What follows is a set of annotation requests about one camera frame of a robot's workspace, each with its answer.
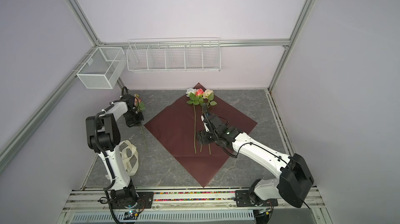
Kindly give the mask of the cream fake rose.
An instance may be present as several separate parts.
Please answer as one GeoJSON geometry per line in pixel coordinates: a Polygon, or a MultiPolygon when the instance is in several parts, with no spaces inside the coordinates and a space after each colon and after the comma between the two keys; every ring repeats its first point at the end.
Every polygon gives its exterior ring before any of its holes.
{"type": "Polygon", "coordinates": [[[215,106],[218,103],[214,100],[214,91],[206,89],[203,91],[203,93],[200,95],[200,98],[203,99],[203,104],[202,106],[205,106],[206,108],[210,108],[211,106],[215,106]]]}

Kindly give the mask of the dark red wrapping paper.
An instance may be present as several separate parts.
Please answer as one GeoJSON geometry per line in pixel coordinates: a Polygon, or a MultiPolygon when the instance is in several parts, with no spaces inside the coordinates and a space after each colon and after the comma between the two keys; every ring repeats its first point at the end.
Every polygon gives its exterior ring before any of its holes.
{"type": "Polygon", "coordinates": [[[149,153],[136,182],[153,187],[247,187],[263,177],[262,168],[244,155],[229,157],[215,144],[200,146],[194,132],[203,129],[200,106],[187,104],[183,91],[149,99],[149,109],[164,109],[145,124],[149,153]]]}

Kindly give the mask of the red pink fake rose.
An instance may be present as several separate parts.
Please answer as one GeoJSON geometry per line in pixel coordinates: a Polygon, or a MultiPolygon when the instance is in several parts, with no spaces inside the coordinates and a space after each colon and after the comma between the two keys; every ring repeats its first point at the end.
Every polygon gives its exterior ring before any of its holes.
{"type": "Polygon", "coordinates": [[[195,106],[196,105],[201,105],[203,103],[203,99],[200,98],[200,95],[203,93],[202,89],[196,89],[197,92],[195,94],[195,106]]]}

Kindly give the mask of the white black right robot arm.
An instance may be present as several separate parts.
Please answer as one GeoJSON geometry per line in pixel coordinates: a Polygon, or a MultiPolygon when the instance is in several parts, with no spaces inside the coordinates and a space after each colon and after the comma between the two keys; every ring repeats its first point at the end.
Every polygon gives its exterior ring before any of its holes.
{"type": "Polygon", "coordinates": [[[246,193],[246,204],[263,206],[272,199],[283,199],[296,208],[305,204],[314,179],[301,155],[287,155],[269,148],[238,128],[228,127],[216,114],[204,113],[201,120],[204,130],[197,133],[201,145],[214,143],[233,158],[242,154],[274,175],[273,179],[253,182],[246,193]]]}

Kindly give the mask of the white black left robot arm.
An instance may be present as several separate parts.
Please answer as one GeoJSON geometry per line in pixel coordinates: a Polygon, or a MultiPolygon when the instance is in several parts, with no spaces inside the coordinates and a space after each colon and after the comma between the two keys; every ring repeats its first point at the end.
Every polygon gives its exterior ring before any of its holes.
{"type": "Polygon", "coordinates": [[[124,94],[94,116],[85,120],[88,147],[102,160],[110,184],[103,191],[106,197],[100,199],[110,208],[135,208],[139,196],[131,177],[139,169],[137,147],[130,141],[121,140],[117,120],[123,117],[128,127],[139,125],[144,120],[136,96],[124,94]]]}

